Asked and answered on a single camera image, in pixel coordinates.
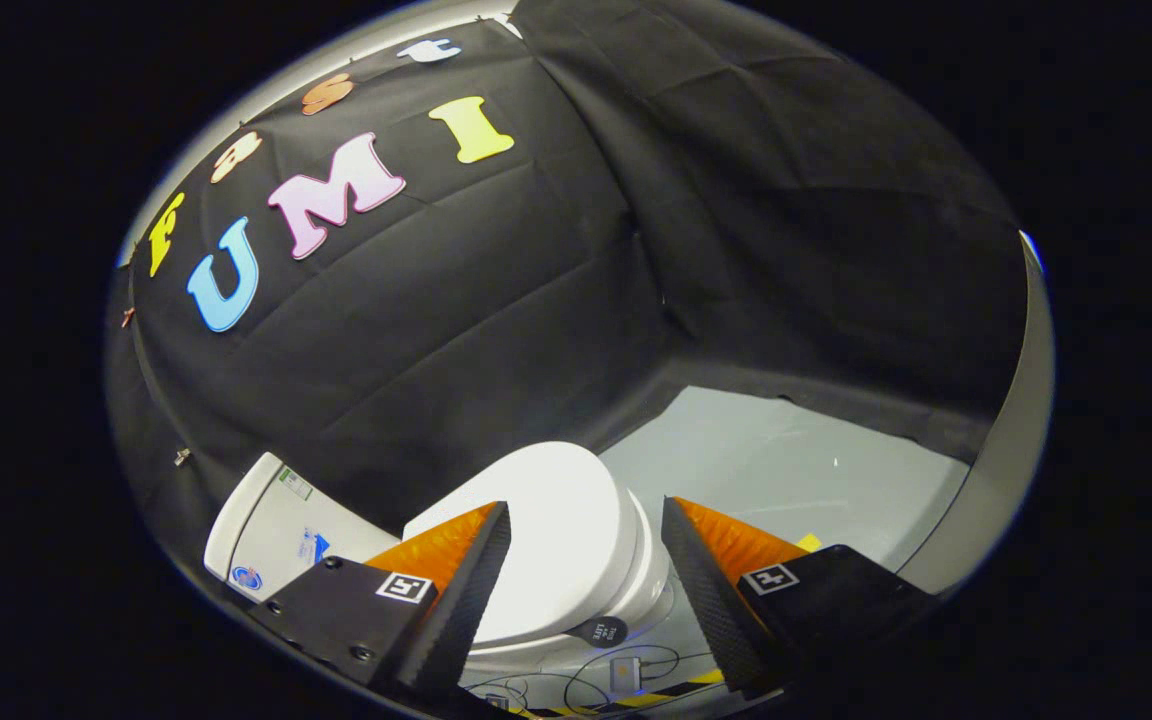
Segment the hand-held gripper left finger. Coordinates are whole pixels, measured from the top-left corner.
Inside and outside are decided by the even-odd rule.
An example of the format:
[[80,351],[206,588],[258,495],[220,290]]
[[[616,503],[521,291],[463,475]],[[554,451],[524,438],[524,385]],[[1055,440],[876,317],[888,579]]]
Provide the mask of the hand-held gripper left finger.
[[251,617],[353,691],[403,707],[470,707],[460,680],[509,544],[508,503],[484,503],[366,562],[326,556]]

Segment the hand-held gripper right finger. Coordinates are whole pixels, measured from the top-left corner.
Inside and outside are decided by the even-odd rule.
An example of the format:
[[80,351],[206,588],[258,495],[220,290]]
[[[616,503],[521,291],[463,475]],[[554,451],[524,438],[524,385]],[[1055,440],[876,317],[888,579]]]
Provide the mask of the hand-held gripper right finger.
[[687,498],[664,498],[660,538],[719,670],[749,698],[859,674],[937,609],[846,544],[805,550]]

